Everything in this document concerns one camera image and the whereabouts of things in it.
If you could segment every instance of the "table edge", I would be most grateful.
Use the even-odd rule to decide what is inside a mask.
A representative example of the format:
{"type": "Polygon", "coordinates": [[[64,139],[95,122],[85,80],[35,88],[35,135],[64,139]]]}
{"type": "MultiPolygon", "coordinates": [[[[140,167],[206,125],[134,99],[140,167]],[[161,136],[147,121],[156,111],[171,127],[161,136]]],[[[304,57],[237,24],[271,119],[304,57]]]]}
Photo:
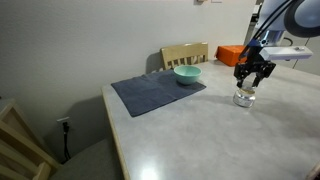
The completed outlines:
{"type": "Polygon", "coordinates": [[[104,104],[105,104],[105,107],[106,107],[106,110],[107,110],[107,116],[108,116],[109,123],[110,123],[110,126],[111,126],[113,139],[115,141],[116,149],[117,149],[117,152],[118,152],[118,157],[119,157],[119,160],[120,160],[122,174],[123,174],[125,180],[130,180],[130,175],[129,175],[129,172],[128,172],[128,169],[127,169],[127,165],[126,165],[126,161],[124,159],[124,155],[123,155],[123,152],[122,152],[122,149],[121,149],[119,137],[118,137],[118,135],[116,133],[116,129],[114,127],[113,119],[112,119],[112,116],[110,114],[110,110],[109,110],[110,108],[109,108],[109,105],[108,105],[107,95],[104,92],[104,87],[105,86],[103,86],[101,88],[102,96],[103,96],[104,104]]]}

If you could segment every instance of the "orange box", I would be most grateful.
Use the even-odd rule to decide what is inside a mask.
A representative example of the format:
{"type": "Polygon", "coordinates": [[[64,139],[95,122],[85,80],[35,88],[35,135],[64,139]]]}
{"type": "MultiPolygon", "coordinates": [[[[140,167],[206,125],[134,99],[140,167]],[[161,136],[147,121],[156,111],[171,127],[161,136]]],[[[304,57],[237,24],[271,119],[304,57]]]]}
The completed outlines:
{"type": "Polygon", "coordinates": [[[218,46],[216,57],[228,66],[235,66],[239,62],[243,63],[247,60],[246,57],[241,59],[241,61],[238,60],[238,57],[244,48],[245,46],[243,45],[218,46]]]}

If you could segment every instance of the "bowl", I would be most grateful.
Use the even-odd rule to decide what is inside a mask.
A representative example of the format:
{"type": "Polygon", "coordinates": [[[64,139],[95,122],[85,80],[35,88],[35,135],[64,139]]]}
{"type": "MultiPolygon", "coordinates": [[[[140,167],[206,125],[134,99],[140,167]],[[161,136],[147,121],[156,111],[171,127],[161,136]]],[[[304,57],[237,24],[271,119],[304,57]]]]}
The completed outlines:
{"type": "Polygon", "coordinates": [[[200,68],[189,65],[177,66],[173,71],[177,81],[183,85],[190,85],[197,82],[202,73],[200,68]]]}

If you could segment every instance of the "gray cloth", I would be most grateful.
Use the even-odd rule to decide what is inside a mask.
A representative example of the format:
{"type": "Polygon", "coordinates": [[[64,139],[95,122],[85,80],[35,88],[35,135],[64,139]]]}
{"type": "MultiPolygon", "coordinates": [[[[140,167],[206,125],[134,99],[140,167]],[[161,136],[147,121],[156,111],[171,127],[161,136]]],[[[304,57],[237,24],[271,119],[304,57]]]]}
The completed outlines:
{"type": "Polygon", "coordinates": [[[173,70],[142,75],[112,83],[132,117],[196,93],[206,86],[200,83],[182,85],[176,81],[173,70]]]}

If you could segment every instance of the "wooden chair frame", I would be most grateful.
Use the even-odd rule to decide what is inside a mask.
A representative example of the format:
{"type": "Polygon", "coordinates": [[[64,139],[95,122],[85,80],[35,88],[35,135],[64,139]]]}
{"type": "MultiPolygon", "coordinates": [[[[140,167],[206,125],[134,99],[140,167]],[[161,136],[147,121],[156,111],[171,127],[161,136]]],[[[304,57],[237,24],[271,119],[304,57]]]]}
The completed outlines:
{"type": "Polygon", "coordinates": [[[192,65],[208,61],[208,43],[168,46],[160,49],[164,70],[179,65],[192,65]]]}
{"type": "Polygon", "coordinates": [[[8,121],[8,118],[12,113],[17,113],[15,107],[14,101],[11,101],[0,112],[0,177],[46,180],[60,164],[39,147],[40,143],[22,119],[17,121],[24,133],[10,126],[12,120],[8,121]]]}

